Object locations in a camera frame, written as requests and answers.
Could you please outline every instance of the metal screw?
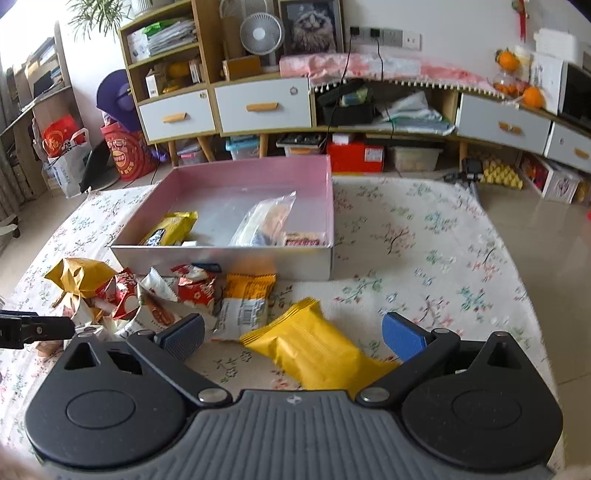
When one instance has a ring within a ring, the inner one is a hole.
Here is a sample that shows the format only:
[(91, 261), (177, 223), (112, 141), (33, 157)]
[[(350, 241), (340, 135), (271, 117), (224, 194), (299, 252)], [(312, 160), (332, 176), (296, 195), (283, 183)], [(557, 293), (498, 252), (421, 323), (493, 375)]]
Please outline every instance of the metal screw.
[(369, 387), (361, 391), (359, 394), (361, 396), (361, 400), (366, 401), (368, 403), (378, 403), (382, 401), (386, 401), (390, 398), (390, 393), (388, 390), (382, 387)]
[(220, 403), (226, 400), (228, 392), (223, 388), (204, 388), (197, 394), (199, 401), (203, 403)]

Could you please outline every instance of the white plastic bag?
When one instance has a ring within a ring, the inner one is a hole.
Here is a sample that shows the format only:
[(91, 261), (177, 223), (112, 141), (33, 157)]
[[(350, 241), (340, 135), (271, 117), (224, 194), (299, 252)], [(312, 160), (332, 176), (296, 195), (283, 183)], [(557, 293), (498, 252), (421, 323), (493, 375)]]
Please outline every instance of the white plastic bag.
[(268, 247), (276, 245), (296, 199), (296, 193), (267, 199), (252, 207), (230, 240), (230, 247)]
[[(76, 145), (74, 139), (79, 135), (84, 135), (85, 141)], [(70, 145), (72, 147), (60, 157), (47, 159), (67, 199), (81, 193), (80, 182), (85, 169), (84, 157), (92, 151), (88, 140), (88, 130), (86, 128), (78, 130), (72, 135)]]

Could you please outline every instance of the red box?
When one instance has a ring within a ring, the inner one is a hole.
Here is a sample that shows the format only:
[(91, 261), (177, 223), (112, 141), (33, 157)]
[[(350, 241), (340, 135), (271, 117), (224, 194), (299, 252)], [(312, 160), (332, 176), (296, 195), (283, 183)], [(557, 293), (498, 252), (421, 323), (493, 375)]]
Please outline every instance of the red box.
[(330, 155), (333, 173), (379, 173), (384, 169), (384, 148), (351, 142), (337, 145), (329, 142), (326, 152)]

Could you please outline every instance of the white drawer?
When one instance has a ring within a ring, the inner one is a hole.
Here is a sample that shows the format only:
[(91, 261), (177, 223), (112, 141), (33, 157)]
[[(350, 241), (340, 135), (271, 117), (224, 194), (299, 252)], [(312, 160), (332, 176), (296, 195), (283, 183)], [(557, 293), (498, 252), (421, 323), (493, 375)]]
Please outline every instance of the white drawer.
[(552, 123), (544, 155), (591, 173), (591, 139)]
[(139, 107), (148, 140), (213, 132), (212, 108), (207, 90), (184, 93)]
[(308, 79), (217, 87), (216, 99), (224, 133), (312, 126)]
[(462, 95), (457, 134), (543, 153), (551, 121), (511, 105)]

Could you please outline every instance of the pink box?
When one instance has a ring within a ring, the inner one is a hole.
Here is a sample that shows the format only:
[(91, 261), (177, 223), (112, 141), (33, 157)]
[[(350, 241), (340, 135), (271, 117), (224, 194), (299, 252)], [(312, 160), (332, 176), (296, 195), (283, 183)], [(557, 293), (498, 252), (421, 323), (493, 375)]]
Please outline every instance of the pink box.
[[(324, 235), (316, 247), (229, 247), (248, 210), (261, 200), (296, 192), (286, 232)], [(138, 243), (168, 212), (197, 211), (191, 236), (199, 247), (145, 247)], [(124, 267), (145, 275), (183, 263), (217, 263), (223, 273), (282, 280), (330, 278), (335, 244), (330, 159), (324, 155), (217, 161), (175, 168), (142, 202), (111, 250)]]

